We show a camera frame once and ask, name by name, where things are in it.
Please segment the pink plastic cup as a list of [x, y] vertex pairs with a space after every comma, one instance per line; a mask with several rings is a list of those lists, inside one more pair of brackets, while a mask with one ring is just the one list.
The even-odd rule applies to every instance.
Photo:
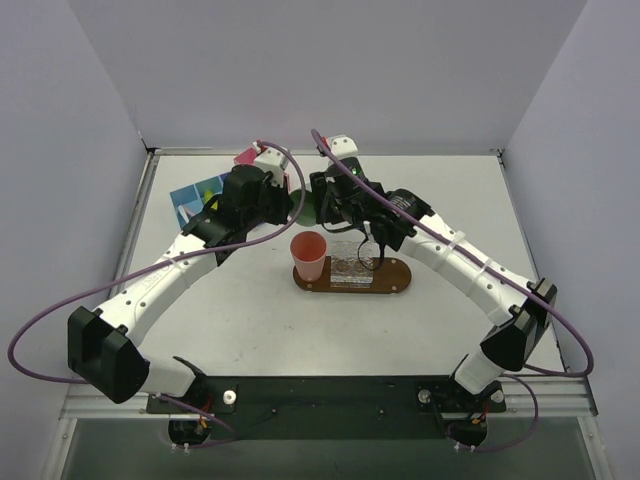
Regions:
[[303, 231], [291, 240], [290, 253], [302, 280], [315, 282], [321, 277], [327, 251], [325, 238], [314, 231]]

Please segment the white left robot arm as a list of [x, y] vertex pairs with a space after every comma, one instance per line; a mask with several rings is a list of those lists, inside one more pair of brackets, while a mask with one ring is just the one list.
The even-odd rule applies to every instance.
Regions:
[[168, 394], [183, 411], [204, 402], [204, 373], [174, 356], [149, 359], [139, 347], [162, 314], [201, 277], [220, 266], [262, 223], [284, 225], [293, 202], [289, 181], [254, 165], [234, 167], [221, 194], [191, 218], [155, 263], [155, 271], [67, 322], [70, 369], [116, 404], [138, 392]]

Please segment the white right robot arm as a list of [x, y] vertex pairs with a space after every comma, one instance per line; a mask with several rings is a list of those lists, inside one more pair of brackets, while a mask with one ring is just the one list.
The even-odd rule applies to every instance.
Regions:
[[413, 192], [386, 191], [369, 181], [357, 158], [347, 158], [344, 164], [346, 172], [331, 165], [310, 176], [317, 222], [345, 222], [370, 232], [380, 248], [391, 248], [431, 268], [492, 322], [480, 346], [454, 371], [454, 381], [478, 395], [503, 372], [523, 369], [549, 327], [545, 307], [554, 302], [556, 286], [502, 267]]

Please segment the clear textured plastic box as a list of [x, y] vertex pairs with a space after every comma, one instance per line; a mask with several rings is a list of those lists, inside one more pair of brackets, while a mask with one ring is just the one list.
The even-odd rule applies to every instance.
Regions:
[[336, 241], [330, 246], [330, 286], [365, 289], [373, 284], [375, 249], [364, 241]]

